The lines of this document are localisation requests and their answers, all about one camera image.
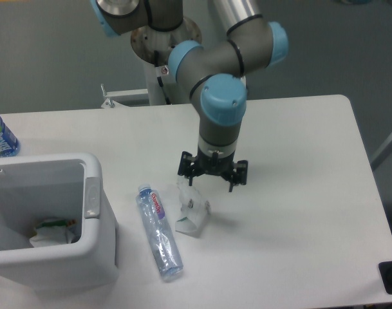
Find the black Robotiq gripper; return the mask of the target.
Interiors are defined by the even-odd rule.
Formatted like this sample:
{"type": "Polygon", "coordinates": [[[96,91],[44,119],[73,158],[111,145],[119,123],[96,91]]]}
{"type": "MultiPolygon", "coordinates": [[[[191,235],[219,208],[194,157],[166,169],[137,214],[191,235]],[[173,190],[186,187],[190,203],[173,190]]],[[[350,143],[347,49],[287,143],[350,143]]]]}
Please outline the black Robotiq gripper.
{"type": "Polygon", "coordinates": [[[238,185],[247,184],[248,161],[233,162],[235,152],[220,158],[218,154],[207,155],[198,148],[197,156],[183,151],[180,157],[178,175],[188,179],[192,186],[193,179],[203,174],[221,176],[229,182],[229,192],[238,185]]]}

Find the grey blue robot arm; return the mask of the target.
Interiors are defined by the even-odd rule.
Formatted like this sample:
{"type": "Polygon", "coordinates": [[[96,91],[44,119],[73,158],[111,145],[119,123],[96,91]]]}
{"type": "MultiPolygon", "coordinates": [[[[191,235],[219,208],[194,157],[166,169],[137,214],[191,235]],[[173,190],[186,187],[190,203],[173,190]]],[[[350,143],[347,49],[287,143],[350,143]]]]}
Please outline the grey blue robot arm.
{"type": "Polygon", "coordinates": [[[285,29],[265,21],[256,1],[215,1],[227,38],[207,50],[181,1],[92,1],[91,6],[106,35],[129,33],[136,55],[167,68],[199,114],[198,152],[182,153],[178,174],[188,180],[207,174],[231,186],[245,185],[248,163],[234,160],[247,108],[242,78],[287,56],[285,29]]]}

